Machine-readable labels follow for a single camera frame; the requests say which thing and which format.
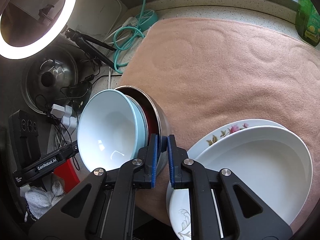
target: white plate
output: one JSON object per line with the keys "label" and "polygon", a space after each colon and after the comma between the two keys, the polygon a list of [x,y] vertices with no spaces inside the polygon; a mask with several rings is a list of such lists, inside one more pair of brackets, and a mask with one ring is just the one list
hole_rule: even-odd
{"label": "white plate", "polygon": [[[235,132],[196,160],[212,170],[231,169],[287,224],[299,214],[311,187],[309,151],[285,128],[259,126]],[[188,190],[174,190],[169,217],[177,236],[187,240],[191,236]]]}
{"label": "white plate", "polygon": [[[279,123],[265,120],[265,119],[245,119],[240,120],[232,123],[228,123],[210,133],[208,133],[206,136],[204,136],[202,139],[200,139],[196,144],[194,144],[189,150],[188,150],[188,156],[190,159],[196,159],[200,153],[202,153],[205,149],[207,149],[212,143],[227,137],[231,133],[238,131],[239,129],[244,129],[245,127],[254,127],[254,126],[262,126],[262,125],[273,125],[277,127],[283,127],[283,125],[280,125]],[[170,198],[173,192],[173,188],[171,187],[171,183],[169,181],[168,187],[167,187],[167,193],[166,193],[166,206],[167,206],[167,212],[169,215],[169,203]]]}

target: dish soap bottle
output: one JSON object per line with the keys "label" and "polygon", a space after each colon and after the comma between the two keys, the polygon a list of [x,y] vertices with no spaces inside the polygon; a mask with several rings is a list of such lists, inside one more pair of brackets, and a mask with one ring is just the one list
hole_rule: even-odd
{"label": "dish soap bottle", "polygon": [[300,37],[317,46],[320,41],[320,16],[310,0],[299,0],[296,29]]}

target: pink blanket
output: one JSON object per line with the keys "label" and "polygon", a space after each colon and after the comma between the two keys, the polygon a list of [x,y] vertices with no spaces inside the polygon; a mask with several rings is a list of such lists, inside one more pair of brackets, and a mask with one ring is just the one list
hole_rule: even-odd
{"label": "pink blanket", "polygon": [[[189,149],[227,123],[263,118],[308,146],[313,183],[291,224],[296,231],[320,198],[320,53],[285,34],[235,21],[174,18],[157,22],[120,85],[139,87],[164,110],[179,147]],[[169,223],[166,168],[136,204]]]}

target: bottle label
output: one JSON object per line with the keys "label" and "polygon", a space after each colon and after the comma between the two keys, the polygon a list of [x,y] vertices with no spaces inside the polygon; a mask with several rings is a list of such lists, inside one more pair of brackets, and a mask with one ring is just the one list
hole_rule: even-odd
{"label": "bottle label", "polygon": [[304,34],[309,39],[319,42],[320,39],[320,16],[316,8],[312,5],[307,29]]}

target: stainless steel bowl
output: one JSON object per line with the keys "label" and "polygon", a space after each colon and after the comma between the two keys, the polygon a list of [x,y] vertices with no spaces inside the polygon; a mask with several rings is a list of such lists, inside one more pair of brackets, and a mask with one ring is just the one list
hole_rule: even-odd
{"label": "stainless steel bowl", "polygon": [[27,105],[43,114],[45,104],[65,106],[69,99],[60,89],[77,84],[78,68],[73,56],[58,46],[48,46],[27,63],[22,73],[21,92]]}
{"label": "stainless steel bowl", "polygon": [[159,135],[159,148],[158,148],[158,164],[156,174],[164,168],[168,162],[167,155],[167,136],[170,135],[171,129],[161,107],[141,89],[133,86],[121,86],[116,90],[124,93],[126,96],[135,99],[146,116],[148,123],[149,136],[151,133]]}

